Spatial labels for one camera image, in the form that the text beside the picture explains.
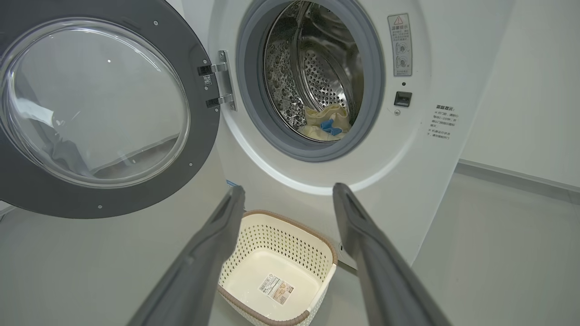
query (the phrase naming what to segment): basket rim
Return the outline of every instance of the basket rim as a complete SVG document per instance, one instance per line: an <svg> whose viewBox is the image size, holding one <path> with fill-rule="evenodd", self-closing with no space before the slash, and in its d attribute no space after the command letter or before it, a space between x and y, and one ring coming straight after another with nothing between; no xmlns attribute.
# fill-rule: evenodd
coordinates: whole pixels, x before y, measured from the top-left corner
<svg viewBox="0 0 580 326"><path fill-rule="evenodd" d="M282 220L288 224L294 225L295 227L298 227L299 229L302 229L308 233L310 233L311 235L315 236L316 238L320 239L322 242L324 242L328 248L330 249L330 251L332 252L332 263L334 265L338 264L338 256L336 254L336 249L334 248L334 246L330 243L330 241L328 239L326 239L326 237L324 237L322 234L320 234L319 232L311 229L310 227L299 223L297 221L294 221L292 219L289 219L285 216L282 216L280 214L276 214L270 211L264 211L261 209L256 209L254 211L249 211L249 212L245 212L244 213L244 217L250 216L250 215L255 215L255 214L263 214L263 215L268 215L272 218L276 218L279 220ZM232 304L234 304L236 307L240 308L242 311L246 312L247 314L249 314L250 316L252 316L253 318L256 318L257 320L263 322L266 325L269 326L295 326L300 324L302 321L304 321L305 319L308 318L308 316L310 315L310 312L308 310L305 310L302 314L300 314L299 316L297 316L296 318L290 319L290 320L284 320L284 321L278 321L278 320L272 320L260 313L258 313L256 310L248 307L245 303L241 302L240 300L236 299L233 295L231 295L229 292L226 291L226 289L224 289L221 285L217 286L217 291L228 301L230 301Z"/></svg>

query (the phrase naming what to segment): round glass door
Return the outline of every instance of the round glass door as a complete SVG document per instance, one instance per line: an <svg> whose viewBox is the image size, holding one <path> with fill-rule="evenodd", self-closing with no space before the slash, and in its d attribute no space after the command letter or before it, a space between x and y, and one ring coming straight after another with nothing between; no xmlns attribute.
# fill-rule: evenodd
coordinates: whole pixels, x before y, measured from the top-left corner
<svg viewBox="0 0 580 326"><path fill-rule="evenodd" d="M98 20L60 20L23 37L1 71L11 141L69 182L128 186L179 155L190 114L167 59Z"/></svg>
<svg viewBox="0 0 580 326"><path fill-rule="evenodd" d="M4 0L0 201L92 219L171 196L217 136L208 65L165 1Z"/></svg>

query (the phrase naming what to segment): metal hinge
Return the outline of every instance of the metal hinge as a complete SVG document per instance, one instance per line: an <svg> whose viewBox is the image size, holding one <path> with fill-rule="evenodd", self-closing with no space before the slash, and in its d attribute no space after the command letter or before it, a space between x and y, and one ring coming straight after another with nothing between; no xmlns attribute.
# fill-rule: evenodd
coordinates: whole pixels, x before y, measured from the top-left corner
<svg viewBox="0 0 580 326"><path fill-rule="evenodd" d="M230 76L230 64L228 63L227 51L220 50L217 54L219 63L212 64L210 66L202 66L197 68L197 72L200 76L215 74L219 72L225 72L220 74L221 77L218 78L216 75L217 86L220 89L220 97L215 99L207 100L205 104L208 108L219 107L220 105L226 103L230 106L230 109L236 111L235 107L235 96L234 90L231 87L231 76Z"/></svg>

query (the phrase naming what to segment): cream basket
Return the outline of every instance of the cream basket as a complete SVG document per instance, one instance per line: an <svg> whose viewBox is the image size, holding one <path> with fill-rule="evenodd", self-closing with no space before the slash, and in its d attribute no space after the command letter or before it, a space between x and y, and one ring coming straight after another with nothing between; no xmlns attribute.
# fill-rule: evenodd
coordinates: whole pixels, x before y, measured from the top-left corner
<svg viewBox="0 0 580 326"><path fill-rule="evenodd" d="M334 247L316 231L278 214L250 211L217 290L254 325L307 326L336 264Z"/></svg>

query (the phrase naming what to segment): laundry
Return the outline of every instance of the laundry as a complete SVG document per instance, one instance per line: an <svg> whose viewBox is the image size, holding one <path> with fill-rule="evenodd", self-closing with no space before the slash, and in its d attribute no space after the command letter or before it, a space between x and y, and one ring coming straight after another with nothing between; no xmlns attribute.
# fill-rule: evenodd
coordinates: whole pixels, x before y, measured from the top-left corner
<svg viewBox="0 0 580 326"><path fill-rule="evenodd" d="M298 128L298 132L306 137L332 142L342 139L349 132L349 113L340 104L332 104L318 112L304 108L306 125Z"/></svg>

